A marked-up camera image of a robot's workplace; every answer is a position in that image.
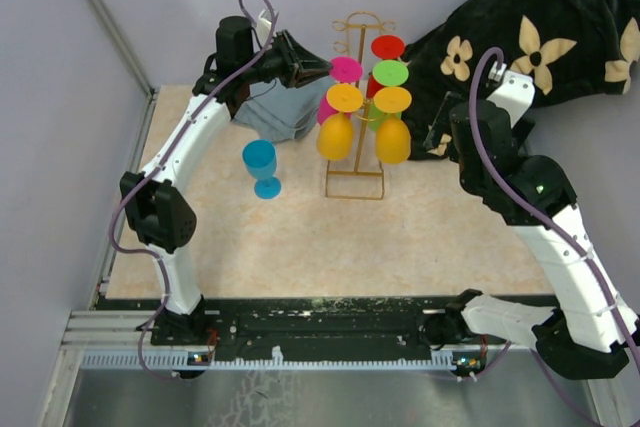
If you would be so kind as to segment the pink plastic wine glass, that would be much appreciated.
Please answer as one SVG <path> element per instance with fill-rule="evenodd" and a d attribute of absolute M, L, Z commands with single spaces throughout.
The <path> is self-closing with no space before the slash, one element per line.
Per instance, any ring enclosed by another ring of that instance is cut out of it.
<path fill-rule="evenodd" d="M 330 77 L 336 81 L 336 85 L 345 84 L 350 87 L 352 91 L 357 90 L 355 82 L 360 80 L 363 73 L 361 64 L 355 59 L 348 56 L 338 56 L 331 60 L 332 69 L 329 73 Z M 322 125 L 326 119 L 330 116 L 338 113 L 328 99 L 329 91 L 326 91 L 325 95 L 320 101 L 317 110 L 317 123 Z"/>

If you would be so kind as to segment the orange plastic wine glass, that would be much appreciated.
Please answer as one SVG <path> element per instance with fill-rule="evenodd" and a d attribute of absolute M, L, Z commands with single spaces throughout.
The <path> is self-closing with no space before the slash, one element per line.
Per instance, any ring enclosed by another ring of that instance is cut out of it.
<path fill-rule="evenodd" d="M 375 152 L 383 163 L 400 164 L 410 155 L 411 136 L 399 114 L 411 101 L 411 94 L 403 87 L 384 87 L 373 97 L 375 108 L 382 114 L 376 131 Z"/>
<path fill-rule="evenodd" d="M 363 102 L 363 94 L 354 85 L 337 83 L 327 90 L 317 114 L 320 131 L 316 147 L 324 158 L 339 161 L 349 155 L 354 138 L 351 115 Z"/>

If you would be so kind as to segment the blue plastic wine glass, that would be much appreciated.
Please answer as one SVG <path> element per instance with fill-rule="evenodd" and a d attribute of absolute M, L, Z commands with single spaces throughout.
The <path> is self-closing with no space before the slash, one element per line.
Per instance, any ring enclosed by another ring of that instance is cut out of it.
<path fill-rule="evenodd" d="M 263 139 L 249 142 L 242 151 L 242 160 L 249 175 L 255 180 L 254 193 L 263 200 L 277 197 L 281 182 L 275 176 L 277 156 L 274 145 Z"/>

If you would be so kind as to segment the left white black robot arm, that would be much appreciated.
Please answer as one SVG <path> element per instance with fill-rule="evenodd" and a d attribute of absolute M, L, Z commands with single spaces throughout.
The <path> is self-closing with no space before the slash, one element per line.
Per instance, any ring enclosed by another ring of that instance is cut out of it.
<path fill-rule="evenodd" d="M 214 137 L 235 117 L 252 85 L 278 81 L 288 89 L 300 88 L 328 76 L 332 68 L 286 30 L 269 30 L 256 50 L 256 32 L 246 17 L 219 22 L 216 50 L 207 58 L 180 123 L 140 172 L 125 172 L 120 179 L 116 213 L 126 217 L 141 245 L 116 249 L 152 259 L 161 300 L 142 328 L 160 344 L 195 344 L 207 335 L 205 301 L 188 250 L 197 216 L 184 195 Z"/>

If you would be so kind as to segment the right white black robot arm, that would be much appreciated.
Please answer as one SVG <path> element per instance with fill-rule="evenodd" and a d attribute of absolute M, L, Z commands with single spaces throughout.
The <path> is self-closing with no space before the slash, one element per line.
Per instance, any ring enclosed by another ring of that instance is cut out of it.
<path fill-rule="evenodd" d="M 606 274 L 562 167 L 520 151 L 534 126 L 524 116 L 533 97 L 530 78 L 512 72 L 498 77 L 487 99 L 448 92 L 424 143 L 451 136 L 447 154 L 461 188 L 526 243 L 559 304 L 533 307 L 467 289 L 426 331 L 433 344 L 499 337 L 531 349 L 566 379 L 612 379 L 639 344 L 639 317 Z"/>

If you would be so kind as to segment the green plastic wine glass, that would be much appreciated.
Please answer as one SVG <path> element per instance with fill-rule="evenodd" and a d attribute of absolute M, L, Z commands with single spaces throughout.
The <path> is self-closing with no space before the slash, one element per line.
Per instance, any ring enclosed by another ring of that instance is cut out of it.
<path fill-rule="evenodd" d="M 374 66 L 367 84 L 371 131 L 376 132 L 388 118 L 400 118 L 408 109 L 412 101 L 412 95 L 404 87 L 408 78 L 408 67 L 398 60 L 382 60 Z"/>

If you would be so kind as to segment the red plastic wine glass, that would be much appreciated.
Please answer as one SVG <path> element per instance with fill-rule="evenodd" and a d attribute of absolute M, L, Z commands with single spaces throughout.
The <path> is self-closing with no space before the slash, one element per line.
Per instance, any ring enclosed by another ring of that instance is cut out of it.
<path fill-rule="evenodd" d="M 375 38 L 371 43 L 371 52 L 381 60 L 397 60 L 405 51 L 404 41 L 395 35 L 386 34 Z M 372 72 L 369 73 L 366 97 L 372 99 L 374 95 L 383 87 L 375 78 Z"/>

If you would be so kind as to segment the grey folded cloth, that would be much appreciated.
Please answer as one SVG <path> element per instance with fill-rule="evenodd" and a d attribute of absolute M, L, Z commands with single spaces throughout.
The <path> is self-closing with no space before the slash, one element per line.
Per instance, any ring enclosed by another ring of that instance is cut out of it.
<path fill-rule="evenodd" d="M 300 140 L 315 126 L 320 101 L 332 85 L 329 77 L 292 89 L 277 80 L 255 84 L 232 122 L 274 144 Z"/>

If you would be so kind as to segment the black floral blanket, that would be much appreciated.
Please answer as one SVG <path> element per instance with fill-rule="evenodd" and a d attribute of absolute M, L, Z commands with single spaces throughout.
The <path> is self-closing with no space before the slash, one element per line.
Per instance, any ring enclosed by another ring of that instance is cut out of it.
<path fill-rule="evenodd" d="M 482 54 L 499 47 L 532 78 L 536 107 L 624 95 L 639 64 L 639 0 L 467 0 L 402 56 L 412 104 L 402 114 L 411 159 L 436 159 L 423 142 L 446 93 L 465 96 Z"/>

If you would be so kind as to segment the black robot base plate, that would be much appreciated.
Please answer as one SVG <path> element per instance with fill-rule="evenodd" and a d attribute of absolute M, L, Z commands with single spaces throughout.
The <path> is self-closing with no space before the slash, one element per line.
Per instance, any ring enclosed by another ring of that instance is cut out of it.
<path fill-rule="evenodd" d="M 164 311 L 155 346 L 200 345 L 217 361 L 428 360 L 447 345 L 480 337 L 446 312 L 453 297 L 203 299 L 190 314 Z"/>

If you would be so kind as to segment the aluminium frame rail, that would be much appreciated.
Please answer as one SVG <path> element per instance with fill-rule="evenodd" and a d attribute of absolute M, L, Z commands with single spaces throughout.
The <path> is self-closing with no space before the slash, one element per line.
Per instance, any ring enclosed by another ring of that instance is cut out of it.
<path fill-rule="evenodd" d="M 129 74 L 147 96 L 152 96 L 154 93 L 154 87 L 152 86 L 142 63 L 134 52 L 131 43 L 127 39 L 123 30 L 118 26 L 114 15 L 105 1 L 85 1 Z"/>

